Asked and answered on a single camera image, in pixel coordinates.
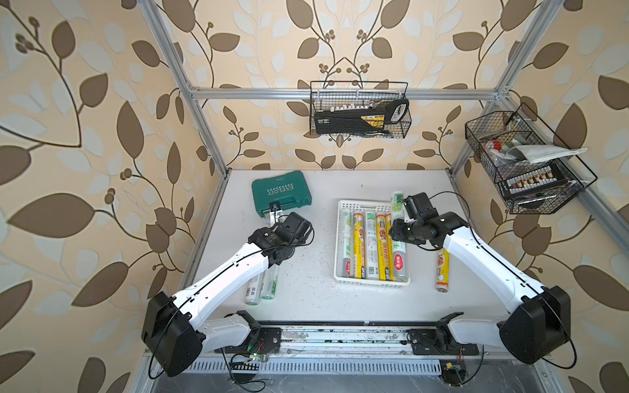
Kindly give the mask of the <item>clear wrap roll thin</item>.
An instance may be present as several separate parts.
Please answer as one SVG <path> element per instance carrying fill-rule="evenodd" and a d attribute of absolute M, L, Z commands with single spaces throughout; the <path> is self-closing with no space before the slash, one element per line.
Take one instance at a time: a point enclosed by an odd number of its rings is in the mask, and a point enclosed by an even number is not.
<path fill-rule="evenodd" d="M 260 296 L 265 300 L 273 300 L 276 296 L 277 283 L 278 283 L 278 265 L 272 265 L 265 271 L 263 284 Z"/>

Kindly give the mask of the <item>white plastic basket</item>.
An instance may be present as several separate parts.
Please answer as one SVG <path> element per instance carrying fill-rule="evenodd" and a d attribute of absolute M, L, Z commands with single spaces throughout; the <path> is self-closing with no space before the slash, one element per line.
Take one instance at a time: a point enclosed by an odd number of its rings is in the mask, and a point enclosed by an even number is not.
<path fill-rule="evenodd" d="M 334 278 L 361 285 L 409 285 L 406 249 L 391 241 L 390 228 L 389 202 L 339 201 Z"/>

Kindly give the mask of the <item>green white wrap roll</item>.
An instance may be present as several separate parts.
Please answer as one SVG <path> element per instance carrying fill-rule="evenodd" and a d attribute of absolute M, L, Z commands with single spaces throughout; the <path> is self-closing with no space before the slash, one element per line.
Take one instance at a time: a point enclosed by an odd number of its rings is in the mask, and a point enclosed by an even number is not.
<path fill-rule="evenodd" d="M 367 265 L 367 278 L 369 280 L 379 280 L 379 259 L 377 242 L 376 212 L 365 211 L 366 219 L 366 240 L 365 256 Z"/>

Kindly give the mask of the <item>clear plastic wrap roll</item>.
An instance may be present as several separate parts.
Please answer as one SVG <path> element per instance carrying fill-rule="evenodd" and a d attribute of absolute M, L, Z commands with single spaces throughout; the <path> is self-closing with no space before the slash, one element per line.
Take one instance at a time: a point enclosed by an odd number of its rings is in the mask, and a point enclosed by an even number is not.
<path fill-rule="evenodd" d="M 245 304 L 248 306 L 257 306 L 260 303 L 261 294 L 260 290 L 264 286 L 264 274 L 252 278 L 247 284 L 247 291 L 245 296 Z"/>

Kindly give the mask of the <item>yellow plastic wrap roll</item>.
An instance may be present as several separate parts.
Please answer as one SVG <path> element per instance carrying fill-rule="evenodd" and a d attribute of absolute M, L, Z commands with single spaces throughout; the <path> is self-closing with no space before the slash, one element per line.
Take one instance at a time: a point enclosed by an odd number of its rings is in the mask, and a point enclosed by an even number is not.
<path fill-rule="evenodd" d="M 365 246 L 364 246 L 364 214 L 357 211 L 353 214 L 353 251 L 354 251 L 354 276 L 357 279 L 365 279 Z"/>

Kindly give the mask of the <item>green label wrap roll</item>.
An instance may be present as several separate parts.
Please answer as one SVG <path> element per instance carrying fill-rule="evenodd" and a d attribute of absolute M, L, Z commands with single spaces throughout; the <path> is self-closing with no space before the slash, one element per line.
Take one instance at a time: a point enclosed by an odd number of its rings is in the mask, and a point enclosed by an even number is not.
<path fill-rule="evenodd" d="M 342 229 L 342 274 L 352 276 L 352 213 L 349 209 L 341 209 Z"/>

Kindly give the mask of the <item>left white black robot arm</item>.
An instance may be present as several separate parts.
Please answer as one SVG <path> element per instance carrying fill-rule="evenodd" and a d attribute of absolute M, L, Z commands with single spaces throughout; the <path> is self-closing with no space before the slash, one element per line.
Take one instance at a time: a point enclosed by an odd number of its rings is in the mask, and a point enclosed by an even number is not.
<path fill-rule="evenodd" d="M 260 324 L 246 311 L 210 320 L 214 311 L 250 279 L 290 259 L 309 245 L 314 229 L 293 212 L 272 227 L 257 229 L 226 262 L 189 287 L 150 299 L 141 339 L 162 373 L 174 377 L 199 355 L 225 347 L 254 343 Z"/>

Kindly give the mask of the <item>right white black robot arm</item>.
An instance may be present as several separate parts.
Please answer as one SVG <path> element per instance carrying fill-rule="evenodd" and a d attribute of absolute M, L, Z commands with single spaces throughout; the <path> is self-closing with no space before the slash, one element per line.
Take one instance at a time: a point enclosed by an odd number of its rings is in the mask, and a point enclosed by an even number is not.
<path fill-rule="evenodd" d="M 562 288 L 548 288 L 493 249 L 455 212 L 440 214 L 426 193 L 391 195 L 391 240 L 463 262 L 500 299 L 506 317 L 465 318 L 456 312 L 440 319 L 436 338 L 446 349 L 455 344 L 494 346 L 532 365 L 564 344 L 571 344 L 571 299 Z"/>

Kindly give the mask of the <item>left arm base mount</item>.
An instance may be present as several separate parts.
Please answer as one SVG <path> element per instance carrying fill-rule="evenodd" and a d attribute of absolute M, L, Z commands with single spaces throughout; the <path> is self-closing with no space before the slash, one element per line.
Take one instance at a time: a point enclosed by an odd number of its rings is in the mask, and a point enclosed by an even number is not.
<path fill-rule="evenodd" d="M 262 327 L 252 331 L 240 346 L 228 346 L 224 348 L 226 354 L 276 354 L 279 352 L 282 341 L 282 329 L 280 327 Z"/>

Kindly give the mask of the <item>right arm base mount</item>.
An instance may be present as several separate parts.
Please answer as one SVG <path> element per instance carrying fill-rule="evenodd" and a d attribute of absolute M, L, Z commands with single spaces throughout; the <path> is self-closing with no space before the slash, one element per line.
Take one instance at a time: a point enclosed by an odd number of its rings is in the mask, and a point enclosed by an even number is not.
<path fill-rule="evenodd" d="M 414 355 L 479 355 L 476 345 L 460 344 L 443 329 L 411 329 L 407 333 L 407 341 Z"/>

